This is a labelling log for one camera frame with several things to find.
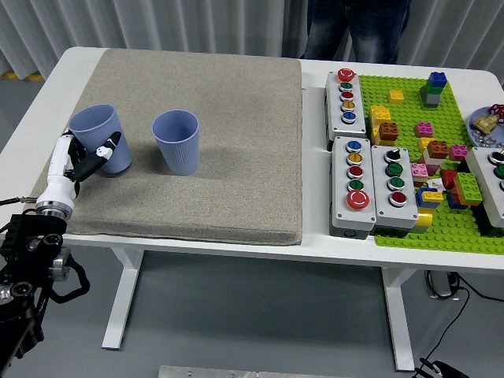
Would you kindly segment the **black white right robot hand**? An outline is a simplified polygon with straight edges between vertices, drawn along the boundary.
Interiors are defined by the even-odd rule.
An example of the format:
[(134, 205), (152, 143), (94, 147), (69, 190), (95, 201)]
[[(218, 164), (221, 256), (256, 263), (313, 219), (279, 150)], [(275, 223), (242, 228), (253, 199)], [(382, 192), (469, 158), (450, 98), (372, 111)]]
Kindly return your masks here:
[(448, 365), (445, 362), (438, 360), (430, 362), (425, 358), (420, 358), (420, 361), (421, 361), (421, 367), (415, 368), (414, 372), (422, 377), (469, 378), (467, 374), (461, 372), (460, 370), (454, 368), (451, 365)]

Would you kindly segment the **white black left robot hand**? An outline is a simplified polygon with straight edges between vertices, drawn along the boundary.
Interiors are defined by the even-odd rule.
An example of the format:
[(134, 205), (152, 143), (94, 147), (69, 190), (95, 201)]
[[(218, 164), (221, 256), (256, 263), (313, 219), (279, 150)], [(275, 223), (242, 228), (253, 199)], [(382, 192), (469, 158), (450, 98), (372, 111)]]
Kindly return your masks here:
[(110, 160), (120, 139), (121, 133), (113, 132), (98, 149), (88, 153), (71, 132), (60, 136), (50, 160), (47, 187), (37, 198), (35, 211), (68, 220), (74, 210), (79, 183)]

